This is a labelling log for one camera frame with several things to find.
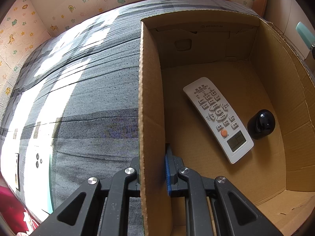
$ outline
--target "triangular cutout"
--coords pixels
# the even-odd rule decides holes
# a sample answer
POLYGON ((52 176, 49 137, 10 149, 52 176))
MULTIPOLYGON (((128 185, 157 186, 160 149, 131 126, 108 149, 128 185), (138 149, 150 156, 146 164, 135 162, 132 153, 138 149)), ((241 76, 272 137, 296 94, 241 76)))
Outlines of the triangular cutout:
POLYGON ((68 225, 75 225, 86 193, 80 193, 58 216, 57 220, 68 225))
POLYGON ((257 219, 257 215, 233 192, 228 193, 239 225, 251 223, 257 219))

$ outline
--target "teal handle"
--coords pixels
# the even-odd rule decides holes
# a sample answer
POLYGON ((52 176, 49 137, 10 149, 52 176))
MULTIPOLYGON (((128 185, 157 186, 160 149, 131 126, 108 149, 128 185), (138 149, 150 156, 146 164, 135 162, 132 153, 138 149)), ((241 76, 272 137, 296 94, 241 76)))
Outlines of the teal handle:
POLYGON ((311 33, 310 30, 302 23, 299 22, 296 26, 296 30, 299 33, 302 40, 305 42, 309 50, 312 50, 312 47, 315 46, 315 36, 311 33))

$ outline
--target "white remote control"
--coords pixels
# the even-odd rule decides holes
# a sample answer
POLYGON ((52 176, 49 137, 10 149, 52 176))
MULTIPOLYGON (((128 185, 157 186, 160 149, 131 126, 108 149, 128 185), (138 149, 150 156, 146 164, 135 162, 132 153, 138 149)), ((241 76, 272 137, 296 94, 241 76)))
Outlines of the white remote control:
POLYGON ((254 146, 235 111, 208 78, 202 77, 183 90, 208 124, 230 163, 237 162, 254 146))

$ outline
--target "black cylindrical object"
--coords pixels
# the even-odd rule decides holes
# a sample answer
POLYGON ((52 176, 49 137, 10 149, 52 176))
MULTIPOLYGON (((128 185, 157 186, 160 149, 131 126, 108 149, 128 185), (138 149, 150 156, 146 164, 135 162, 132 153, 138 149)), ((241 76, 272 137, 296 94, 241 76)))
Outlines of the black cylindrical object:
POLYGON ((256 113, 247 124, 247 131, 251 138, 261 139, 273 132, 276 126, 276 120, 273 114, 266 109, 256 113))

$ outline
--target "orange button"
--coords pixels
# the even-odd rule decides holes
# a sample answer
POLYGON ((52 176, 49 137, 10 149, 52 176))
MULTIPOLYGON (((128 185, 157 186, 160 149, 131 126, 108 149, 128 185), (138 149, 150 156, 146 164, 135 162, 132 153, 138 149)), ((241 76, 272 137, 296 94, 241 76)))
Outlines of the orange button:
POLYGON ((227 136, 227 130, 221 130, 221 136, 226 137, 227 136))

